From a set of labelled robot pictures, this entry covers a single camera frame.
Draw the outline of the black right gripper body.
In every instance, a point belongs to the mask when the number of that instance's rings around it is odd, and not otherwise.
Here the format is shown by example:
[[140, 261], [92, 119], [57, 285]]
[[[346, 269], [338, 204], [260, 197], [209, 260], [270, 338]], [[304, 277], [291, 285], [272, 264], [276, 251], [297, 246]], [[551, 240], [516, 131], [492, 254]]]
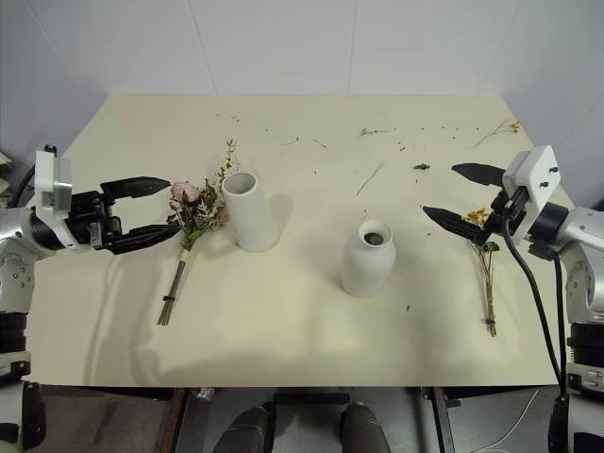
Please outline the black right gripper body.
[[529, 193], [525, 187], [518, 187], [512, 195], [501, 189], [491, 204], [491, 213], [483, 225], [489, 233], [503, 233], [504, 221], [509, 220], [509, 231], [513, 235], [526, 216], [525, 206], [529, 201]]

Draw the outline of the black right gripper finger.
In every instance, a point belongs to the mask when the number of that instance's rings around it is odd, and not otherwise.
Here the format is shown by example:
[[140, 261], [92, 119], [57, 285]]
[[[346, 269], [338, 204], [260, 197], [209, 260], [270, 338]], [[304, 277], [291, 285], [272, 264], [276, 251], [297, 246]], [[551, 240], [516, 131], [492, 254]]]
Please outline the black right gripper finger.
[[433, 207], [422, 207], [422, 210], [439, 227], [468, 240], [470, 243], [484, 245], [490, 238], [491, 233], [489, 231], [463, 220], [459, 214]]
[[484, 186], [503, 186], [505, 170], [492, 165], [469, 162], [453, 165], [451, 170]]

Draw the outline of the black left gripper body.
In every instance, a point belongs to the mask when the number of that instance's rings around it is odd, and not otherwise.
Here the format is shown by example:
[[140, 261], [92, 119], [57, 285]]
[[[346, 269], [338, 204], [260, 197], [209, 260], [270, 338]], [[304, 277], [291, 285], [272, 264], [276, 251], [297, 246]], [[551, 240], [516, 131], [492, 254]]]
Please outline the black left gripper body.
[[90, 191], [72, 196], [66, 225], [79, 244], [100, 250], [112, 250], [122, 235], [122, 224], [112, 214], [115, 198], [111, 194]]

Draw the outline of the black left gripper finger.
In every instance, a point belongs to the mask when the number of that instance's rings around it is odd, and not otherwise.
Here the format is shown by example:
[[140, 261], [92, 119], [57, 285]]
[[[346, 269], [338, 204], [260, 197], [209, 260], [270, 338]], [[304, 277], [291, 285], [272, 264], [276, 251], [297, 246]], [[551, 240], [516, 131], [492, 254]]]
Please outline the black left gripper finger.
[[140, 198], [158, 193], [168, 188], [168, 180], [151, 176], [136, 176], [100, 184], [107, 198]]
[[145, 249], [171, 239], [180, 231], [177, 224], [141, 226], [131, 229], [127, 234], [113, 235], [101, 246], [113, 255], [122, 255]]

